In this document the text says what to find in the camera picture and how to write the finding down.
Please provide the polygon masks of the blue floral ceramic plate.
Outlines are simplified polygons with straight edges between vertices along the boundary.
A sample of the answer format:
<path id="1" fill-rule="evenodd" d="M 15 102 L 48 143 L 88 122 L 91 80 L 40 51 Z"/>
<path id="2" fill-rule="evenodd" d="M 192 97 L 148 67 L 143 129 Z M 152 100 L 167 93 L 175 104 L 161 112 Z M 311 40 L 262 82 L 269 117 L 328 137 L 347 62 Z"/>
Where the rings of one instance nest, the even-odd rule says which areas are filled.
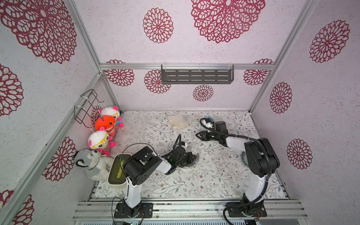
<path id="1" fill-rule="evenodd" d="M 246 152 L 241 153 L 241 159 L 242 159 L 243 164 L 248 167 L 248 160 L 247 160 Z"/>

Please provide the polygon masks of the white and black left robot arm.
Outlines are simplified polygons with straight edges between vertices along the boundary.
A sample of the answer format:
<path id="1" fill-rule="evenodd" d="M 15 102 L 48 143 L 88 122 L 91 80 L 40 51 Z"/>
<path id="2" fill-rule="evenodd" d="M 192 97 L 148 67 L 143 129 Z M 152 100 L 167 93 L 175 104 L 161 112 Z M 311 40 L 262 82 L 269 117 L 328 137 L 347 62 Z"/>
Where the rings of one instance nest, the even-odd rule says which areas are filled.
<path id="1" fill-rule="evenodd" d="M 142 184 L 154 173 L 171 175 L 178 167 L 195 163 L 198 156 L 186 150 L 186 144 L 176 144 L 169 153 L 160 156 L 151 147 L 144 147 L 131 156 L 122 166 L 127 178 L 126 206 L 135 209 L 141 203 Z"/>

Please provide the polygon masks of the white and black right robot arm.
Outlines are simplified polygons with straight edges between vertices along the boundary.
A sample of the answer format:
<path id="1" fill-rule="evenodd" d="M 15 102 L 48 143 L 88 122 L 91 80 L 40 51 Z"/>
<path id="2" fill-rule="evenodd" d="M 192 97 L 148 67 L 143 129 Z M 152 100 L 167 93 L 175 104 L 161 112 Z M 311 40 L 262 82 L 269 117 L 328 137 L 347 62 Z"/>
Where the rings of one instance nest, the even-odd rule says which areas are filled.
<path id="1" fill-rule="evenodd" d="M 280 161 L 267 138 L 252 138 L 230 134 L 224 121 L 214 122 L 201 118 L 203 131 L 196 134 L 201 141 L 217 141 L 224 147 L 241 152 L 252 172 L 250 184 L 245 192 L 246 203 L 260 202 L 266 192 L 270 177 L 280 166 Z"/>

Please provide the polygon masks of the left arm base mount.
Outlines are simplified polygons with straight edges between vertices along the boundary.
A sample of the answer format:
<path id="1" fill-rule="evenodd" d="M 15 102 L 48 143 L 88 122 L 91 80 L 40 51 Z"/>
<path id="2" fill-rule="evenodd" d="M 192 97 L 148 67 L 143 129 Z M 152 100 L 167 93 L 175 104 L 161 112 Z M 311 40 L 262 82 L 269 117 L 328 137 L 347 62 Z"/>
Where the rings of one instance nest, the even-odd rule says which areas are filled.
<path id="1" fill-rule="evenodd" d="M 116 205 L 114 218 L 152 218 L 153 203 L 140 202 L 134 208 L 130 208 L 124 201 Z"/>

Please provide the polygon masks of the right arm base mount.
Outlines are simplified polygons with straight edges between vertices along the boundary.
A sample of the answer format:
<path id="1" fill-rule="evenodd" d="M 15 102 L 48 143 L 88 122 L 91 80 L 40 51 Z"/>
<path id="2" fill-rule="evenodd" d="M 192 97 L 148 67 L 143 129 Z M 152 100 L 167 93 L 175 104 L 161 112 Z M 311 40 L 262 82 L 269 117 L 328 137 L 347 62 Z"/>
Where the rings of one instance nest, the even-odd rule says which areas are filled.
<path id="1" fill-rule="evenodd" d="M 249 204 L 243 206 L 244 201 L 241 202 L 228 202 L 226 204 L 226 212 L 231 218 L 235 217 L 255 217 L 262 218 L 266 217 L 268 214 L 264 206 L 264 200 L 257 203 Z"/>

